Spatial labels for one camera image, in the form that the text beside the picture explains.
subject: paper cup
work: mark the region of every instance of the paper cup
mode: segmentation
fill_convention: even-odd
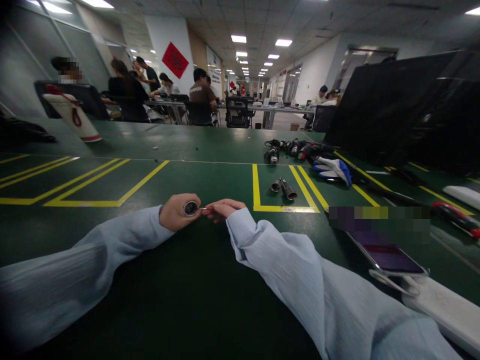
[[[64,95],[70,100],[77,101],[77,99],[70,94]],[[42,96],[53,106],[57,113],[61,115],[83,142],[94,143],[102,140],[97,129],[92,125],[80,106],[74,105],[61,95],[44,94]],[[76,109],[76,113],[78,114],[78,118],[76,118],[75,121],[74,109]]]

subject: light blue shirt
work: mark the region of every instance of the light blue shirt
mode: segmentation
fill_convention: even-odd
[[[161,206],[109,220],[69,250],[0,269],[12,340],[40,346],[97,305],[115,270],[174,233]],[[248,209],[227,219],[238,262],[260,273],[327,359],[457,359],[429,317],[408,309],[355,273],[323,259],[306,235],[280,233]]]

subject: man in brown shirt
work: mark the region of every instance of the man in brown shirt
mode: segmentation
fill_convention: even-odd
[[[207,72],[201,68],[193,71],[195,83],[190,88],[190,101],[193,103],[210,103],[211,111],[217,110],[217,100],[212,88],[207,84]]]

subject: red sign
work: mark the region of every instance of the red sign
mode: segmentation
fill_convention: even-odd
[[[173,45],[171,42],[166,48],[165,54],[161,59],[166,67],[175,75],[177,78],[181,78],[184,74],[185,69],[187,68],[189,62],[186,58],[180,53],[180,51]]]

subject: green workbench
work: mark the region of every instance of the green workbench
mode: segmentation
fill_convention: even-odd
[[[235,199],[257,221],[268,220],[281,232],[307,234],[324,258],[399,298],[370,278],[368,262],[345,234],[329,227],[324,213],[325,204],[388,206],[383,198],[325,183],[307,163],[284,153],[278,166],[264,164],[265,141],[319,141],[323,134],[96,121],[103,141],[86,144],[63,120],[30,120],[58,143],[28,143],[0,152],[0,266],[66,250],[108,219],[164,204],[173,194],[196,193],[203,205]],[[360,169],[385,170],[339,153]],[[436,194],[446,185],[475,184],[409,167]],[[370,176],[420,201],[438,200],[390,175]],[[293,205],[269,190],[279,177],[297,189]],[[472,241],[449,224],[436,219],[432,224],[460,244],[430,239],[398,245],[430,269],[432,278],[480,305],[478,260],[475,264],[480,255],[462,256],[472,253]],[[319,358],[308,334],[260,275],[236,262],[226,226],[206,218],[121,266],[100,304],[29,355],[132,359],[195,354]]]

